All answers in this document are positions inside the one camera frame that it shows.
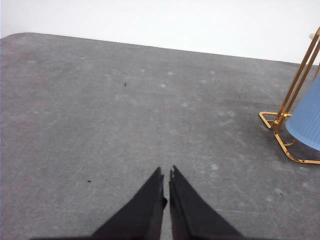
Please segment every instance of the lampshade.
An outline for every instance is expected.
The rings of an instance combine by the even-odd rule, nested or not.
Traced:
[[[286,121],[285,127],[297,140],[320,151],[320,74]]]

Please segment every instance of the gold frame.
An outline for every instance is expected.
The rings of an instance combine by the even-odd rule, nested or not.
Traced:
[[[262,119],[262,121],[264,122],[264,124],[267,126],[267,128],[273,130],[273,134],[274,134],[276,140],[278,141],[278,143],[280,144],[285,155],[289,159],[291,159],[292,161],[294,161],[296,163],[301,163],[301,164],[302,163],[303,164],[320,164],[320,160],[299,159],[299,158],[294,157],[289,152],[287,147],[294,145],[296,142],[296,139],[293,139],[293,141],[290,143],[284,143],[279,135],[279,131],[280,131],[280,128],[283,125],[285,119],[287,117],[291,116],[291,114],[289,113],[290,108],[292,107],[303,83],[306,80],[306,77],[310,71],[310,68],[312,67],[312,65],[318,55],[318,52],[320,49],[320,41],[318,41],[319,36],[320,36],[320,27],[318,28],[318,30],[314,34],[314,37],[310,43],[309,48],[307,49],[307,51],[305,53],[305,56],[300,64],[300,67],[298,68],[298,70],[292,80],[292,83],[288,89],[288,92],[286,93],[286,96],[282,101],[282,104],[279,108],[279,111],[278,112],[271,112],[271,111],[259,112],[259,116]],[[315,75],[313,77],[313,80],[318,75],[319,70],[320,70],[320,64],[315,71]],[[274,119],[267,119],[266,115],[273,115],[275,117],[274,117]]]

